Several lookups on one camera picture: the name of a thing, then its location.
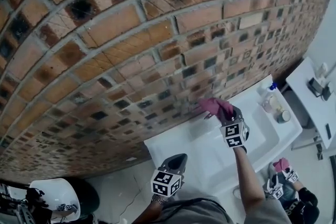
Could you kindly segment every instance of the white basin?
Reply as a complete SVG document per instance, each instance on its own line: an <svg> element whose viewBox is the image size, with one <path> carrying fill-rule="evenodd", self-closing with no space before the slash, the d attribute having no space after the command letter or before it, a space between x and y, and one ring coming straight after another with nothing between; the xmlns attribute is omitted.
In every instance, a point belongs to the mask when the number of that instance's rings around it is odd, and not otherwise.
<svg viewBox="0 0 336 224"><path fill-rule="evenodd" d="M302 132L298 120L278 90L275 94L279 102L291 113L289 122L277 123L273 115L259 105L257 89L271 83L272 77L268 76L229 100L241 109L250 128L245 146L256 172L268 165ZM204 120L206 114L152 137L145 144L156 167L172 155L186 153L185 185L208 195L218 195L238 185L236 161L233 150L224 143L219 120L216 117Z"/></svg>

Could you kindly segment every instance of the white countertop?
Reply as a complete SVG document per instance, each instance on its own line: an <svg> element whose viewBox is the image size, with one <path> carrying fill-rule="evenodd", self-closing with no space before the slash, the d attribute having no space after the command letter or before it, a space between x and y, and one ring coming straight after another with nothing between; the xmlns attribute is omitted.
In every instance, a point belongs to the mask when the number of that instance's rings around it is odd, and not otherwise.
<svg viewBox="0 0 336 224"><path fill-rule="evenodd" d="M272 77L269 75L229 100L241 109L250 127L245 146L256 172L273 161L302 132L302 127L279 90L275 91L275 96L282 107L291 113L290 122L277 123L273 115L266 113L258 104L258 91L271 84ZM216 196L237 186L238 175L233 150L224 143L219 130L221 123L216 117L204 120L207 114L205 112L144 142L156 167L170 156L186 153L185 185Z"/></svg>
<svg viewBox="0 0 336 224"><path fill-rule="evenodd" d="M316 78L312 60L307 57L288 76L286 82L297 95L302 105L309 114L317 131L319 132L325 148L330 146L336 134L336 96L332 93L328 101L315 95L308 89L307 83L310 79ZM326 124L329 124L331 138L328 138Z"/></svg>

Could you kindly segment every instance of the white table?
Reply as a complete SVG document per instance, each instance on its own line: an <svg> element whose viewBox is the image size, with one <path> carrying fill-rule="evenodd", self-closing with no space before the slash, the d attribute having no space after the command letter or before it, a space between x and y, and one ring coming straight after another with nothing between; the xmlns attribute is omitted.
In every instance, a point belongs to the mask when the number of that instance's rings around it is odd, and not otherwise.
<svg viewBox="0 0 336 224"><path fill-rule="evenodd" d="M307 57L288 76L286 82L309 114L320 135L321 142L323 142L325 148L328 148L336 134L336 96L332 93L328 101L324 101L322 97L316 97L307 87L308 81L313 77L316 78L314 64ZM325 127L327 124L329 124L331 138L328 138Z"/></svg>

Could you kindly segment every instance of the black cable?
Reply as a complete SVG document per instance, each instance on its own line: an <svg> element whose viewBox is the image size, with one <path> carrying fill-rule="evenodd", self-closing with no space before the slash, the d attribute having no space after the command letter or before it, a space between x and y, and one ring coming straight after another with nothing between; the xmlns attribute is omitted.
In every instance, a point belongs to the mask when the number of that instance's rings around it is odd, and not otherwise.
<svg viewBox="0 0 336 224"><path fill-rule="evenodd" d="M213 202L215 205L217 205L220 209L224 210L225 209L216 201L213 201L211 199L206 199L206 198L196 198L196 199L192 199L192 200L188 200L188 201L183 201L181 202L181 205L178 206L169 216L167 216L165 219L162 219L162 220L157 220L157 221L151 221L149 223L161 223L161 222L165 222L167 221L168 219L170 219L171 217L173 217L177 212L179 212L183 207L186 207L186 206L190 206L190 205L193 205L194 203L196 202L200 202L200 201L210 201L210 202ZM173 207L173 206L176 206L176 203L173 203L171 206L166 206L164 207L164 209L166 208L170 208L170 207Z"/></svg>

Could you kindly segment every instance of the white wall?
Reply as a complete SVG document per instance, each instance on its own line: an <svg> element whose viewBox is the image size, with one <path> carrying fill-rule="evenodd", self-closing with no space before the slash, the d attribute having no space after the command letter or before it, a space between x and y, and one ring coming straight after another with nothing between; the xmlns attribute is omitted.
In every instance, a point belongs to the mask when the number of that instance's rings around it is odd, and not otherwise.
<svg viewBox="0 0 336 224"><path fill-rule="evenodd" d="M308 47L306 56L309 56L317 66L327 63L329 69L336 64L336 0L330 0L321 26ZM336 86L336 71L330 80Z"/></svg>

